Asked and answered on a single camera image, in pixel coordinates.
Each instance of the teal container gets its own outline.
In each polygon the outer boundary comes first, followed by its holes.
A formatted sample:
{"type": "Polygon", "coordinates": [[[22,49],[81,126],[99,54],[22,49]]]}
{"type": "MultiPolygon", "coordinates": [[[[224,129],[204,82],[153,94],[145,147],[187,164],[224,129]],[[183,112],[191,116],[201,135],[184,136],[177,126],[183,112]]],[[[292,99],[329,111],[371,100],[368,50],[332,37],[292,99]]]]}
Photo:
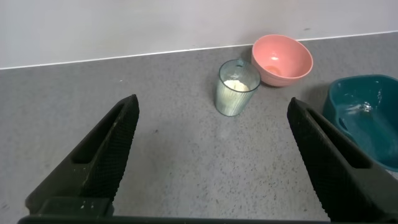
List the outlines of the teal container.
{"type": "Polygon", "coordinates": [[[385,75],[336,80],[323,115],[376,163],[398,172],[398,80],[385,75]]]}

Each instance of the white wall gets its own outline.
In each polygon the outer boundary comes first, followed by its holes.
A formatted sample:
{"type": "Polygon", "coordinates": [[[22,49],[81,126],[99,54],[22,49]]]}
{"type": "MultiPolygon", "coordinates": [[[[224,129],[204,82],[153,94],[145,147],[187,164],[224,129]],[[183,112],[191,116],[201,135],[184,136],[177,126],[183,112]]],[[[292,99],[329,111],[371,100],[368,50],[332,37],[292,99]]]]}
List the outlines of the white wall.
{"type": "Polygon", "coordinates": [[[0,68],[398,30],[396,0],[0,0],[0,68]]]}

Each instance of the cup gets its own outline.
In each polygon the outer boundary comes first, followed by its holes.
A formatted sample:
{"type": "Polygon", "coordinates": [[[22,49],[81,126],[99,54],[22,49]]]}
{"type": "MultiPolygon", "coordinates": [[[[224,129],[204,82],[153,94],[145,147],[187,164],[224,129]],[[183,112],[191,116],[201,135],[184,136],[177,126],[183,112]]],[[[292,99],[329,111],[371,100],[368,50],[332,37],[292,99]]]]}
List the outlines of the cup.
{"type": "Polygon", "coordinates": [[[240,114],[260,85],[255,66],[244,60],[225,62],[218,73],[216,109],[225,116],[240,114]]]}

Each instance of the speckled countertop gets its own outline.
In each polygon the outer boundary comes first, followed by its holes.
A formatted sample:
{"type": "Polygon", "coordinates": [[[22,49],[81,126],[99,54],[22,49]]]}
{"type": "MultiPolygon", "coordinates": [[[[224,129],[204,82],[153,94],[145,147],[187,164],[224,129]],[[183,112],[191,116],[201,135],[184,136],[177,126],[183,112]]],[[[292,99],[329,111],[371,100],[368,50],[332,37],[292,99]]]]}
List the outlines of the speckled countertop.
{"type": "Polygon", "coordinates": [[[28,194],[111,107],[132,93],[140,118],[116,215],[328,220],[286,111],[320,109],[337,78],[398,78],[398,33],[303,42],[314,57],[294,86],[260,86],[244,112],[214,107],[221,64],[250,47],[0,71],[0,219],[27,215],[28,194]]]}

